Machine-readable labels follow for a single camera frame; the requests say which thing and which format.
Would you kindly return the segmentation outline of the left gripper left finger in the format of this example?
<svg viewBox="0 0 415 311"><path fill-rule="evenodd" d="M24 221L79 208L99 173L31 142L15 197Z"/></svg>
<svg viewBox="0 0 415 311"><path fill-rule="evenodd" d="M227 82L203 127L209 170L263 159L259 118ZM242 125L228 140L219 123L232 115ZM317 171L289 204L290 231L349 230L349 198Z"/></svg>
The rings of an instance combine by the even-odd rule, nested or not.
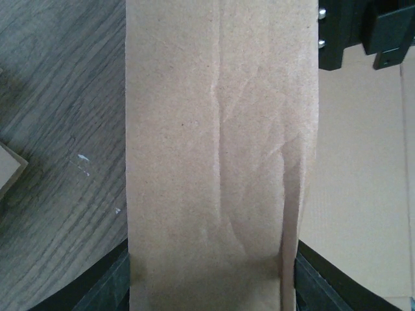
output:
<svg viewBox="0 0 415 311"><path fill-rule="evenodd" d="M130 260L128 241L92 265L67 286L32 310L128 310Z"/></svg>

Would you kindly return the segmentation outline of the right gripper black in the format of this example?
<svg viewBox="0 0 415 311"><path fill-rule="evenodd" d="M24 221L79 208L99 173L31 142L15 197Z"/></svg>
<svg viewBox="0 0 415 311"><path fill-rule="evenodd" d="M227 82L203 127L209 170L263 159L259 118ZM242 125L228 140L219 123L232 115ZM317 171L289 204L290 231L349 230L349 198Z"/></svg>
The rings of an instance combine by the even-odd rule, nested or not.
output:
<svg viewBox="0 0 415 311"><path fill-rule="evenodd" d="M355 45L375 55L375 70L401 64L414 46L414 1L319 1L319 68L340 69Z"/></svg>

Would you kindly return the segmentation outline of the stack of flat cardboard blanks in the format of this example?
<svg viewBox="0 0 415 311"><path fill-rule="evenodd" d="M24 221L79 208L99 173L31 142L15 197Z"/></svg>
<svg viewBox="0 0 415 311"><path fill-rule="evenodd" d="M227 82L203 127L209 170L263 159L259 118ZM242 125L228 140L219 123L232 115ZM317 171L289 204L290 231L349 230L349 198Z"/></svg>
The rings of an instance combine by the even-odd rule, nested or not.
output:
<svg viewBox="0 0 415 311"><path fill-rule="evenodd" d="M1 143L1 191L0 198L4 195L18 180L20 175L26 169L28 162L20 155L11 150L7 145Z"/></svg>

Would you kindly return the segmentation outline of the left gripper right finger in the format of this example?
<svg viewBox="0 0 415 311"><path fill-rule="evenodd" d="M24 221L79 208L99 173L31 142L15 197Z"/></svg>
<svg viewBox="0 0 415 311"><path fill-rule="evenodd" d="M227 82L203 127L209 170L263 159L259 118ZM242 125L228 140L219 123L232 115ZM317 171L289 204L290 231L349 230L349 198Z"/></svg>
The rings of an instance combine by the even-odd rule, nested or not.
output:
<svg viewBox="0 0 415 311"><path fill-rule="evenodd" d="M297 310L398 310L361 286L302 241L295 262Z"/></svg>

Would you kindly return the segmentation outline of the cardboard box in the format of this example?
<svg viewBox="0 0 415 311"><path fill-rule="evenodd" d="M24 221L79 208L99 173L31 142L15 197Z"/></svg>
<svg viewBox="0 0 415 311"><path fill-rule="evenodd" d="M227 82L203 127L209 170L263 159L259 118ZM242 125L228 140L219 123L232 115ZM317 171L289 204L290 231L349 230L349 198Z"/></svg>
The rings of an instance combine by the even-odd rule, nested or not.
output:
<svg viewBox="0 0 415 311"><path fill-rule="evenodd" d="M408 308L400 66L318 68L316 1L126 2L131 310L294 310L300 242Z"/></svg>

